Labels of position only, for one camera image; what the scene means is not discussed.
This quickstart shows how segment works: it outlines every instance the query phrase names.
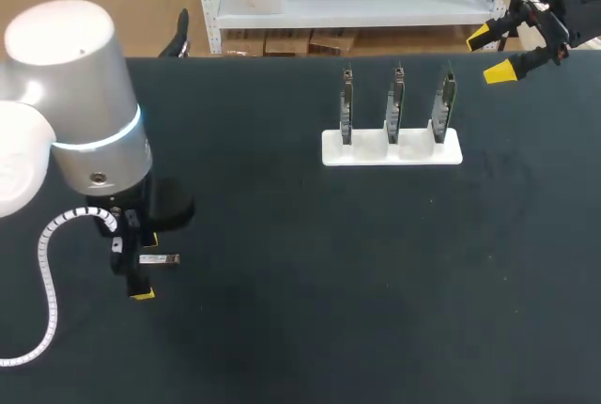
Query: silver cylinder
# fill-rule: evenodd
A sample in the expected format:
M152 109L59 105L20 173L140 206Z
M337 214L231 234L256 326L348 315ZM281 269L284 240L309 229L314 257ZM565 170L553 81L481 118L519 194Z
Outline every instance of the silver cylinder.
M82 0L33 7L8 26L5 43L13 99L50 122L54 156L75 191L115 194L144 178L152 155L104 9Z

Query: white holder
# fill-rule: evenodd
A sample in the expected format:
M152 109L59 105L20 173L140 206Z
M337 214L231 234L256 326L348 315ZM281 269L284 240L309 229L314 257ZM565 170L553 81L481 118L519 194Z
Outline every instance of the white holder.
M389 144L383 129L352 131L352 145L342 144L340 130L321 134L321 158L326 166L415 166L460 164L463 161L459 138L447 129L443 144L437 144L432 121L424 129L400 129L398 144Z

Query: small metal part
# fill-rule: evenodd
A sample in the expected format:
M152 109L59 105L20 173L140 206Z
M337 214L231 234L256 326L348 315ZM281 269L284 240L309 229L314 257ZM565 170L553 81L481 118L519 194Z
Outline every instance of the small metal part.
M186 39L184 45L181 47L181 52L177 55L178 58L187 58L190 54L190 41Z
M386 103L386 133L388 144L398 144L398 131L401 127L403 115L403 100L405 98L405 72L399 63L394 69L394 81L388 92Z
M340 133L342 144L352 145L353 135L353 72L350 68L344 73L345 84L340 93Z
M94 172L90 174L90 180L92 180L92 183L96 185L103 185L106 183L106 176L101 172Z
M442 82L442 88L436 93L434 107L432 108L432 133L437 144L444 143L455 104L456 91L455 75L449 66Z
M142 254L139 257L139 263L141 265L178 265L179 264L179 254L168 254L168 255Z

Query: coiled cable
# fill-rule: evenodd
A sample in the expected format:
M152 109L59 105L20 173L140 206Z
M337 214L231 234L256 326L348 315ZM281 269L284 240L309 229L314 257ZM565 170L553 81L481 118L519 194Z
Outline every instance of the coiled cable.
M41 232L38 240L38 264L39 271L41 272L41 278L44 282L44 289L46 291L46 301L48 302L48 326L46 328L46 334L39 342L38 346L30 352L20 357L12 359L0 358L0 367L11 367L24 365L32 360L36 359L50 346L53 341L54 334L56 333L56 326L58 324L58 304L56 302L56 292L54 290L53 277L50 273L50 265L48 263L48 243L50 238L55 231L67 223L71 219L79 218L81 216L95 216L101 218L111 232L116 230L116 219L107 210L99 209L97 207L80 207L79 209L65 211L63 214L56 216L46 228Z

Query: black mat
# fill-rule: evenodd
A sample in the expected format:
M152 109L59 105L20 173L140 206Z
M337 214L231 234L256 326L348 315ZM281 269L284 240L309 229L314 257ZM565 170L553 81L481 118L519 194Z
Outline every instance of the black mat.
M355 127L381 126L398 58L353 60ZM404 125L427 121L447 56L403 57ZM197 215L136 303L91 221L50 249L58 334L0 371L7 403L601 401L601 55L486 86L451 57L460 166L326 168L338 59L132 60L158 174ZM40 230L83 204L52 165L0 221L0 355L46 324Z

